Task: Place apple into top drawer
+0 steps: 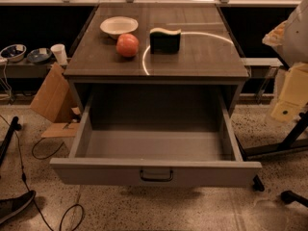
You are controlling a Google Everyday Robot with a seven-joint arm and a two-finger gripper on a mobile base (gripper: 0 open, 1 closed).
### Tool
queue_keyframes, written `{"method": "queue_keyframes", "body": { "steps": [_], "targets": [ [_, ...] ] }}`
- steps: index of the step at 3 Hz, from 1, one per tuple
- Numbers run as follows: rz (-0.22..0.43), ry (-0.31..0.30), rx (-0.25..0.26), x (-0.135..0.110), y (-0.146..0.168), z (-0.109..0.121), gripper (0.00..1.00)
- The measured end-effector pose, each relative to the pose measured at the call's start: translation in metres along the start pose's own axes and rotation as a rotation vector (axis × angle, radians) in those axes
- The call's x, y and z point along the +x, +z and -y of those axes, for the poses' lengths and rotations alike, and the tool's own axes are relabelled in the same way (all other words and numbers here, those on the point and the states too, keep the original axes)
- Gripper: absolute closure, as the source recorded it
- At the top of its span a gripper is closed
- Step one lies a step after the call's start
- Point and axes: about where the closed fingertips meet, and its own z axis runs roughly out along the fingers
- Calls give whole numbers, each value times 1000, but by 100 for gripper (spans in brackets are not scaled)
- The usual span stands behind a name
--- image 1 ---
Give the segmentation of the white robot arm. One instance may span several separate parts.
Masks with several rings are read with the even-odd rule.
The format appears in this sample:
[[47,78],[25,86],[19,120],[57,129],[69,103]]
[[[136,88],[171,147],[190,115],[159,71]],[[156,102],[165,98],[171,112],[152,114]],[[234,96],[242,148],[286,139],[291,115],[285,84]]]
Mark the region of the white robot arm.
[[262,43],[270,46],[288,65],[284,82],[269,116],[291,121],[308,103],[308,0],[269,33]]

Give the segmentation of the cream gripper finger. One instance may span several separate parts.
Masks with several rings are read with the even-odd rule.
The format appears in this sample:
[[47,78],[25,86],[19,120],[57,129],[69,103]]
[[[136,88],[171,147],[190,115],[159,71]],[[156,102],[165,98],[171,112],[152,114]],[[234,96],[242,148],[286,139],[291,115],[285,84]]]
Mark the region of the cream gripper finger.
[[286,21],[281,22],[263,37],[262,43],[270,47],[282,45],[284,41],[285,26]]
[[295,64],[286,73],[270,117],[290,122],[308,103],[308,64]]

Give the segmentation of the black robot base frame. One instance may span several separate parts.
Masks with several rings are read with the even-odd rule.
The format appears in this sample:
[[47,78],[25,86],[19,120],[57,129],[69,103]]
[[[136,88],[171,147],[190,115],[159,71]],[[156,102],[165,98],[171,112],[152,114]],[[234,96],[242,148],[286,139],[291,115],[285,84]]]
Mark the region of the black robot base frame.
[[[291,130],[288,136],[280,143],[251,147],[244,149],[237,139],[237,144],[245,161],[249,157],[269,155],[272,153],[291,152],[308,147],[308,139],[301,139],[300,136],[308,131],[308,111],[300,113],[299,121]],[[285,204],[297,202],[305,207],[308,207],[308,199],[292,191],[284,191],[280,194],[280,199]]]

